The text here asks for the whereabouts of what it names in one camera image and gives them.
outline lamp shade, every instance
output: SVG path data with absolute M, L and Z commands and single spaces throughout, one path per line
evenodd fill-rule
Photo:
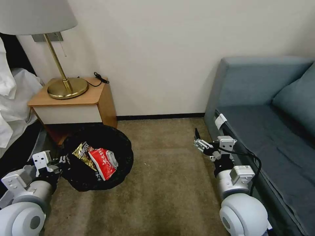
M 0 3 L 1 33 L 44 34 L 76 25 L 67 0 L 1 0 Z

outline baseboard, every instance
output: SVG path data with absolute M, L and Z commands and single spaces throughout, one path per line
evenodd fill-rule
M 158 120 L 158 119 L 196 118 L 196 117 L 204 117 L 204 113 L 117 116 L 117 120 L 119 120 L 119 121 L 123 121 L 123 120 Z

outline white wall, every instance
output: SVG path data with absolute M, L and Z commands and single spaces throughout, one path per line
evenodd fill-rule
M 315 54 L 313 0 L 70 0 L 67 76 L 108 76 L 118 115 L 204 112 L 219 60 Z M 36 73 L 59 72 L 45 43 L 20 36 Z

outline couch armrest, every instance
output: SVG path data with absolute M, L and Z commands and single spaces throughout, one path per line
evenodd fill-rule
M 227 57 L 219 64 L 205 112 L 211 134 L 217 107 L 269 104 L 314 62 L 302 57 Z

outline gold snack wrapper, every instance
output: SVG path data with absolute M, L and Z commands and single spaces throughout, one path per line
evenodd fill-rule
M 74 150 L 74 152 L 72 154 L 75 155 L 81 161 L 83 161 L 92 170 L 97 171 L 97 168 L 96 168 L 94 162 L 91 160 L 91 158 L 89 156 L 89 152 L 93 151 L 93 150 L 94 150 L 94 148 L 92 148 L 86 142 L 83 142 L 83 143 L 80 143 L 80 145 Z

